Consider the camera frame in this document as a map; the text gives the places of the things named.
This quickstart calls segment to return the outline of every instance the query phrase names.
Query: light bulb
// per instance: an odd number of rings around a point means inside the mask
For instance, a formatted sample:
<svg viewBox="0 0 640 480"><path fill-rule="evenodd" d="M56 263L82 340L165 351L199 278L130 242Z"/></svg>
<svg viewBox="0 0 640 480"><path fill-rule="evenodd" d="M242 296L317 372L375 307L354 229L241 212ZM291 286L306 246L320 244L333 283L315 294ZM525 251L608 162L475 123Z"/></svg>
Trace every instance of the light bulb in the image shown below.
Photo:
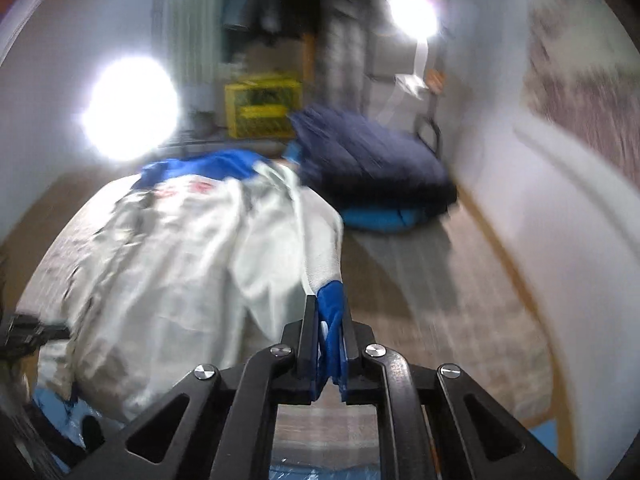
<svg viewBox="0 0 640 480"><path fill-rule="evenodd" d="M133 160L167 140L178 115L178 95L160 64L127 57L98 78L82 125L103 155Z"/></svg>
<svg viewBox="0 0 640 480"><path fill-rule="evenodd" d="M435 9L427 0L387 0L396 25L416 41L425 42L438 31Z"/></svg>

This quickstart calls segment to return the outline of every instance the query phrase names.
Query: navy blue fabric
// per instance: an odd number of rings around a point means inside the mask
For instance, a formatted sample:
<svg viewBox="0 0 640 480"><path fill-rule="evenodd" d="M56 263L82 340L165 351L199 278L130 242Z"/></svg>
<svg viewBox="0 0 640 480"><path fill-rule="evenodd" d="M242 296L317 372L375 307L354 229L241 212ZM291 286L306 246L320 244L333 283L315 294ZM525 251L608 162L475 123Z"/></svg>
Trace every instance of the navy blue fabric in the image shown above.
<svg viewBox="0 0 640 480"><path fill-rule="evenodd" d="M411 134L320 105L289 118L302 147L302 183L338 210L429 205L444 212L457 199L444 165Z"/></svg>
<svg viewBox="0 0 640 480"><path fill-rule="evenodd" d="M247 150L223 150L186 160L168 158L142 168L140 179L133 188L146 189L186 174L197 174L213 180L224 180L226 177L243 180L255 175L254 164L258 160L267 161L263 156Z"/></svg>
<svg viewBox="0 0 640 480"><path fill-rule="evenodd" d="M295 164L302 160L302 147L292 140L282 157ZM376 206L360 206L341 208L338 210L346 227L377 231L379 233L398 233L434 218L447 210L447 205L428 203L415 208L384 208Z"/></svg>
<svg viewBox="0 0 640 480"><path fill-rule="evenodd" d="M340 378L340 327L344 312L344 288L342 282L333 280L318 290L318 314L320 321L325 321L328 333L324 341L320 338L321 359L319 371L327 377Z"/></svg>

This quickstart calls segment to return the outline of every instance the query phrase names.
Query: brown floor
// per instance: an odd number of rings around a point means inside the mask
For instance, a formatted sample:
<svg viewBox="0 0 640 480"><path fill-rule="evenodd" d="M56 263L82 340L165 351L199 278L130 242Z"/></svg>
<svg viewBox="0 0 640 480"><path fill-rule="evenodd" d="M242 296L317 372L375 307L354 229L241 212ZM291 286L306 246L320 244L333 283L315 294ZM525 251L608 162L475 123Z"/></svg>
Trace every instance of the brown floor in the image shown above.
<svg viewBox="0 0 640 480"><path fill-rule="evenodd" d="M71 217L100 188L129 169L99 166L69 173L55 181L25 213L0 245L0 261L5 260L4 305L13 310L59 232Z"/></svg>

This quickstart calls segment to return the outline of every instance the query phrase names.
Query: yellow plastic basket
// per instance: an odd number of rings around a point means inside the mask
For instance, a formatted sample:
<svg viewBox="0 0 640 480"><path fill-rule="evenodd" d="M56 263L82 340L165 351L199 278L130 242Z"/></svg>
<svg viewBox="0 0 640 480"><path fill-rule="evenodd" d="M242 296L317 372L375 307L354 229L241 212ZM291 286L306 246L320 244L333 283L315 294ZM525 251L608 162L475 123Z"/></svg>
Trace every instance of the yellow plastic basket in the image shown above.
<svg viewBox="0 0 640 480"><path fill-rule="evenodd" d="M302 107L302 84L290 77L254 76L226 85L225 105L231 137L291 138L287 114Z"/></svg>

